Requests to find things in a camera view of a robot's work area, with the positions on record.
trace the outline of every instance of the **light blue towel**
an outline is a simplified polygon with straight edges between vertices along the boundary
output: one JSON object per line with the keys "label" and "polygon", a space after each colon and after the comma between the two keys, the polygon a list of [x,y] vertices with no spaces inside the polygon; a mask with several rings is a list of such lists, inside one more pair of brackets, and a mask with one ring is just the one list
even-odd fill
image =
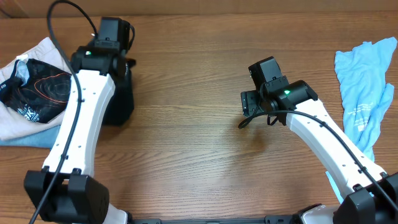
{"label": "light blue towel", "polygon": [[0,146],[31,146],[51,149],[57,139],[59,131],[60,125],[24,137],[6,141],[0,140]]}
{"label": "light blue towel", "polygon": [[[372,161],[381,121],[394,96],[394,86],[386,85],[386,71],[396,47],[397,40],[391,37],[375,44],[363,42],[351,52],[336,52],[335,72],[343,100],[344,132]],[[343,199],[336,184],[326,174],[341,203]]]}

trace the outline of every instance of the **black cable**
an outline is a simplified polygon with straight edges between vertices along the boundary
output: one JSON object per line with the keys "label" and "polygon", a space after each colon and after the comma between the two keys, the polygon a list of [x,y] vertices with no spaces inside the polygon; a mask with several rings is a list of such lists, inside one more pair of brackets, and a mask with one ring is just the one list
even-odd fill
{"label": "black cable", "polygon": [[136,38],[136,29],[131,24],[130,24],[130,29],[131,29],[131,32],[132,32],[132,37],[131,37],[131,40],[130,40],[130,43],[129,43],[129,50],[130,50],[130,48],[132,46],[132,42],[134,41],[134,38]]}
{"label": "black cable", "polygon": [[66,156],[67,156],[67,153],[68,153],[68,149],[69,149],[69,145],[70,145],[70,142],[72,141],[73,133],[75,132],[76,124],[77,124],[77,121],[78,121],[78,118],[79,118],[81,102],[82,102],[82,100],[81,100],[81,86],[80,86],[79,79],[76,76],[76,73],[73,71],[72,66],[70,65],[70,62],[68,60],[68,57],[66,56],[65,52],[62,50],[62,48],[61,48],[60,44],[58,43],[57,39],[55,38],[54,32],[52,30],[52,26],[51,26],[51,13],[52,13],[52,10],[59,3],[66,3],[66,4],[69,4],[69,5],[72,5],[72,6],[76,7],[88,19],[88,21],[90,22],[91,26],[93,26],[94,33],[95,33],[95,38],[98,36],[97,30],[96,30],[93,22],[88,17],[88,15],[78,5],[76,5],[73,2],[66,1],[66,0],[55,1],[55,2],[53,2],[51,4],[51,6],[49,8],[49,11],[47,13],[47,26],[49,28],[49,32],[50,32],[50,36],[51,36],[52,42],[54,43],[55,47],[60,52],[61,57],[65,61],[66,65],[68,66],[68,68],[70,70],[70,73],[73,76],[73,79],[75,79],[76,87],[77,87],[77,93],[78,93],[78,98],[77,98],[77,107],[76,107],[75,118],[73,119],[72,127],[70,129],[68,139],[67,139],[67,141],[65,143],[65,148],[63,149],[63,152],[62,152],[62,155],[61,155],[60,162],[58,164],[57,170],[54,172],[54,176],[52,177],[52,180],[50,181],[49,186],[47,187],[47,190],[45,191],[42,199],[40,200],[40,202],[39,202],[39,204],[38,204],[38,206],[36,208],[36,211],[32,215],[32,218],[30,219],[29,224],[33,224],[35,222],[35,220],[36,220],[37,216],[39,215],[41,209],[47,203],[47,199],[49,197],[51,189],[53,188],[53,186],[55,184],[55,181],[57,180],[57,177],[58,177],[58,175],[59,175],[59,173],[61,171],[63,163],[65,162],[65,159],[66,159]]}
{"label": "black cable", "polygon": [[275,115],[275,114],[281,114],[281,113],[292,113],[292,114],[298,114],[307,118],[310,118],[316,122],[318,122],[319,124],[321,124],[322,127],[325,127],[327,130],[329,130],[329,132],[332,133],[332,135],[334,135],[335,138],[337,138],[337,140],[341,143],[341,145],[343,145],[343,147],[346,149],[346,151],[348,152],[348,154],[351,156],[351,158],[353,158],[353,160],[355,161],[355,163],[357,164],[357,166],[359,167],[359,169],[365,174],[365,176],[372,182],[372,184],[378,189],[379,193],[387,200],[387,202],[391,205],[391,207],[396,211],[396,213],[398,213],[398,206],[396,205],[396,203],[390,198],[390,196],[388,196],[388,194],[383,190],[383,188],[378,184],[378,182],[372,177],[372,175],[368,172],[368,170],[366,169],[366,167],[364,167],[362,165],[362,163],[356,158],[356,156],[354,155],[354,153],[351,151],[351,149],[347,146],[347,144],[344,142],[344,140],[331,128],[329,127],[329,125],[310,115],[307,113],[303,113],[303,112],[299,112],[299,111],[291,111],[291,110],[277,110],[277,111],[266,111],[266,112],[261,112],[258,114],[254,114],[249,118],[246,118],[245,120],[242,121],[242,123],[248,125],[250,123],[251,120],[253,120],[254,118],[257,118],[258,116],[263,116],[263,115]]}
{"label": "black cable", "polygon": [[0,8],[0,12],[3,13],[7,18],[12,19],[12,16],[8,14],[4,9]]}

